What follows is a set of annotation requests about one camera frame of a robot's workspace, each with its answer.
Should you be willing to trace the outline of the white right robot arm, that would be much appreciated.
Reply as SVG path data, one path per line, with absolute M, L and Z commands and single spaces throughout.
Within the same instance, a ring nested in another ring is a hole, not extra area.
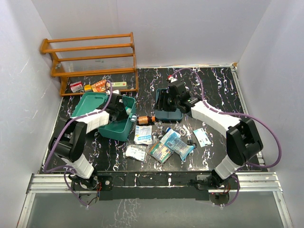
M 211 187 L 225 187 L 229 177 L 264 147 L 254 120 L 223 114 L 206 100 L 191 96 L 182 82 L 171 82 L 167 88 L 160 89 L 155 108 L 166 112 L 180 110 L 211 126 L 226 138 L 227 154 L 205 180 Z

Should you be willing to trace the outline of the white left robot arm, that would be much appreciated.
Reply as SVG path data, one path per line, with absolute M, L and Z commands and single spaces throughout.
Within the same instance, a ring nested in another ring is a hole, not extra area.
M 93 107 L 80 105 L 80 110 L 68 119 L 60 118 L 55 128 L 48 149 L 50 155 L 56 155 L 67 166 L 69 179 L 82 187 L 92 190 L 98 185 L 97 172 L 83 154 L 86 135 L 90 132 L 115 123 L 127 121 L 132 109 L 127 100 L 120 94 L 97 95 Z

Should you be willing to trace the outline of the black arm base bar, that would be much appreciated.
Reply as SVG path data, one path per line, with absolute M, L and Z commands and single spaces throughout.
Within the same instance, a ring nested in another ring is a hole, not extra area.
M 96 194 L 98 200 L 124 199 L 196 199 L 227 203 L 229 193 L 239 184 L 230 177 L 219 186 L 211 183 L 210 171 L 100 171 L 87 187 L 76 177 L 72 189 L 82 194 Z

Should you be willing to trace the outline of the white bottle green label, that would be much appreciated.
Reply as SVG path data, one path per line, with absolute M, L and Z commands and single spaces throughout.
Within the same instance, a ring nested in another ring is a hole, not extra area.
M 126 107 L 125 110 L 126 110 L 126 113 L 127 113 L 128 115 L 132 112 L 132 109 L 129 108 L 129 107 Z

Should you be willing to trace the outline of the teal medicine kit box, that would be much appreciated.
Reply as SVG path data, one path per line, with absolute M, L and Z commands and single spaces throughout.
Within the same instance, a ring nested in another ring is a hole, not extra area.
M 107 102 L 108 95 L 105 93 L 85 93 L 76 106 L 72 118 L 85 115 L 89 112 L 95 112 L 96 108 Z M 136 101 L 133 97 L 123 96 L 122 102 L 127 113 L 127 117 L 117 120 L 115 117 L 110 117 L 109 124 L 98 128 L 99 133 L 109 139 L 126 141 L 134 123 L 132 116 L 136 114 Z

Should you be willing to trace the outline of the brown glass medicine bottle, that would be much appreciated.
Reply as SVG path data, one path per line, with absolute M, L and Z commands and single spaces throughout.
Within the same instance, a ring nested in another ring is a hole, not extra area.
M 154 116 L 139 116 L 137 118 L 137 124 L 138 125 L 148 125 L 148 124 L 154 124 L 156 122 L 156 118 Z

